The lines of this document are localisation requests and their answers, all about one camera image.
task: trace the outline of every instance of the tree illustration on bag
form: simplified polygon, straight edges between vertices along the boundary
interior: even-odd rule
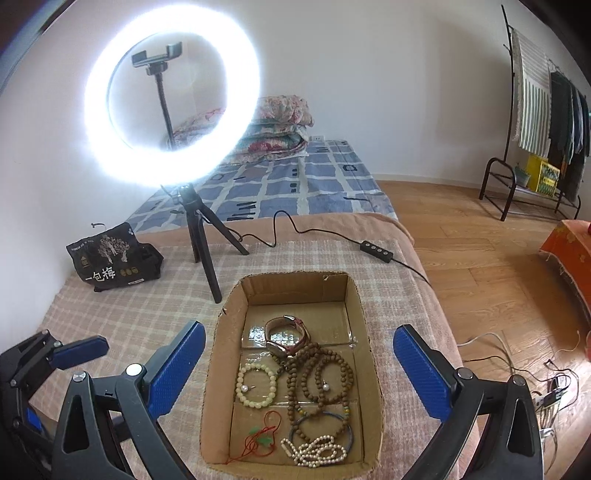
[[[109,260],[109,263],[113,263],[112,257],[118,254],[121,254],[121,261],[127,262],[127,250],[129,250],[129,244],[120,238],[103,235],[100,239],[99,254]]]

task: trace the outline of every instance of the blue bangle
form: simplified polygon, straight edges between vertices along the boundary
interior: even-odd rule
[[[339,419],[340,421],[345,421],[344,417],[342,417],[341,415],[339,415],[337,413],[332,413],[331,411],[321,411],[320,414],[334,417],[336,419]],[[311,417],[311,415],[305,415],[293,424],[293,427],[291,427],[290,434],[288,436],[288,440],[291,443],[293,443],[294,433],[296,432],[300,423],[302,423],[304,420],[308,420],[310,417]],[[347,424],[347,430],[349,431],[349,444],[345,447],[345,450],[347,450],[347,454],[348,454],[351,451],[351,447],[353,446],[353,429],[351,428],[351,425],[349,423]]]

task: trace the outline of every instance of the white pearl strand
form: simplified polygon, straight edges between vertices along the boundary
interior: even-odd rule
[[[249,370],[263,370],[267,375],[269,375],[269,394],[266,396],[265,400],[260,402],[254,402],[248,400],[243,392],[248,391],[248,386],[244,385],[244,374]],[[238,400],[240,400],[245,407],[250,408],[263,408],[268,407],[273,403],[273,398],[275,398],[277,392],[277,377],[275,376],[276,372],[274,372],[271,368],[263,364],[246,364],[238,371],[238,380],[236,381],[236,396]]]
[[[342,462],[347,457],[347,450],[343,446],[337,445],[335,437],[332,435],[322,435],[312,443],[301,445],[300,448],[296,448],[288,439],[283,439],[281,448],[297,466],[308,468],[332,465]],[[322,455],[324,452],[331,452],[331,454],[329,456]]]

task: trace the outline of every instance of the beige checkered fabric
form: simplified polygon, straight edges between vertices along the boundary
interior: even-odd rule
[[[381,241],[404,259],[397,241]],[[397,326],[412,324],[432,346],[449,327],[431,322],[428,306],[417,283],[422,282],[402,266],[385,264],[359,252],[356,245],[339,241],[286,242],[278,248],[252,245],[247,257],[230,245],[211,245],[221,290],[228,294],[243,277],[267,272],[344,271],[355,281],[362,300],[372,352],[384,395],[384,437],[378,467],[366,478],[401,478],[436,431],[392,352]],[[215,304],[201,265],[193,263],[190,247],[162,247],[163,273],[159,280],[94,293],[72,276],[56,296],[41,328],[70,342],[103,335],[109,353],[82,368],[93,377],[121,373],[133,362],[145,362],[161,345],[169,343],[190,319],[204,324],[206,349],[172,412],[160,418],[166,435],[198,479],[229,478],[207,467],[200,456],[199,431],[207,367],[217,317]],[[34,398],[33,404],[56,419],[72,372],[56,372]],[[380,435],[380,432],[369,432]],[[134,474],[149,478],[131,442],[125,442]],[[450,478],[457,478],[457,467]]]

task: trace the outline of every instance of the striped towel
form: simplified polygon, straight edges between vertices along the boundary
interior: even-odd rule
[[[524,150],[548,158],[550,149],[550,69],[548,57],[531,40],[513,29],[513,58],[517,79],[515,140]]]

